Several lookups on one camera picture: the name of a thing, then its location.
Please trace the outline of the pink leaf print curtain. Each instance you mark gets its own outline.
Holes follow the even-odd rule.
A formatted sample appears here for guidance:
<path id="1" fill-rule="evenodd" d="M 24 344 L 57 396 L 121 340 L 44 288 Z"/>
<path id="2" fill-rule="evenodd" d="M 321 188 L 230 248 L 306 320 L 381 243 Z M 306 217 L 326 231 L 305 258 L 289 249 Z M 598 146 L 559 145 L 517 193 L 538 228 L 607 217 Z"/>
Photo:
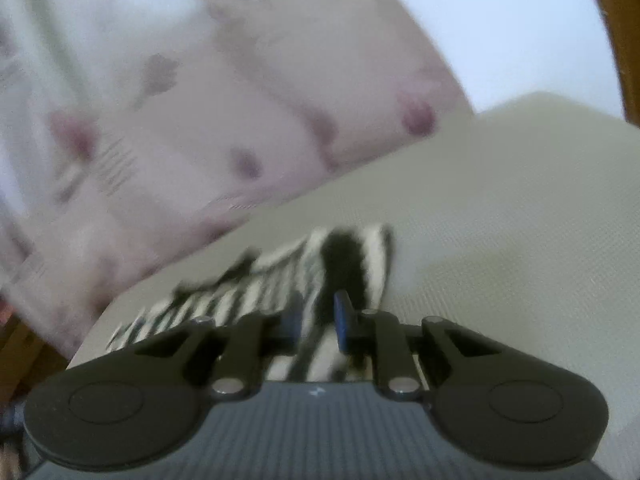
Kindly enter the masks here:
<path id="1" fill-rule="evenodd" d="M 398 0 L 1 0 L 1 289 L 72 356 L 121 292 L 471 113 Z"/>

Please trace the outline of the brown wooden door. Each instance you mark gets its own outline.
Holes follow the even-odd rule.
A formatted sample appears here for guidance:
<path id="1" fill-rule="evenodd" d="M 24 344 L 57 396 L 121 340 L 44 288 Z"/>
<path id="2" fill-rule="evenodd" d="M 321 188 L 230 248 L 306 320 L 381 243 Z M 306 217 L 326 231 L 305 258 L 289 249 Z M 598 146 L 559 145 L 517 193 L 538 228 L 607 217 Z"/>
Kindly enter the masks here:
<path id="1" fill-rule="evenodd" d="M 639 0 L 598 0 L 614 51 L 627 122 L 639 125 Z"/>

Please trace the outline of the black white striped knit sweater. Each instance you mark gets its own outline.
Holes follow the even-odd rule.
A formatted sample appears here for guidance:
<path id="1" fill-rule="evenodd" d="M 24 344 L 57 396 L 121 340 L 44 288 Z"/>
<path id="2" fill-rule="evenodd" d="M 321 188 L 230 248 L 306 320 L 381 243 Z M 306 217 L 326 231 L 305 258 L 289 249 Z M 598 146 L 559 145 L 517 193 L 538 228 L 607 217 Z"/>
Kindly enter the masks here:
<path id="1" fill-rule="evenodd" d="M 216 278 L 181 283 L 168 297 L 140 310 L 133 321 L 116 328 L 105 350 L 122 350 L 201 316 L 228 326 L 253 312 L 280 312 L 297 295 L 303 308 L 299 345 L 294 356 L 271 362 L 268 378 L 277 382 L 366 378 L 364 359 L 344 356 L 338 348 L 333 298 L 344 290 L 355 309 L 378 309 L 393 252 L 393 233 L 385 224 L 316 229 L 272 252 L 248 250 Z"/>

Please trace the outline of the grey woven mattress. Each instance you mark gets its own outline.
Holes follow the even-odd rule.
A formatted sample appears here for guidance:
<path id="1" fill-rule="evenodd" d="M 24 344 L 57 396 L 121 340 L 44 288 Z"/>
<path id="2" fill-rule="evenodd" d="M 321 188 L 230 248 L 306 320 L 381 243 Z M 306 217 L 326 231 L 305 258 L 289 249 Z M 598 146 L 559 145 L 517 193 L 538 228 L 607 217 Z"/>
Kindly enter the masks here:
<path id="1" fill-rule="evenodd" d="M 603 392 L 594 460 L 639 474 L 639 130 L 536 93 L 380 158 L 287 204 L 120 295 L 74 356 L 180 282 L 270 252 L 317 228 L 388 224 L 383 307 L 406 322 L 449 318 L 581 374 Z"/>

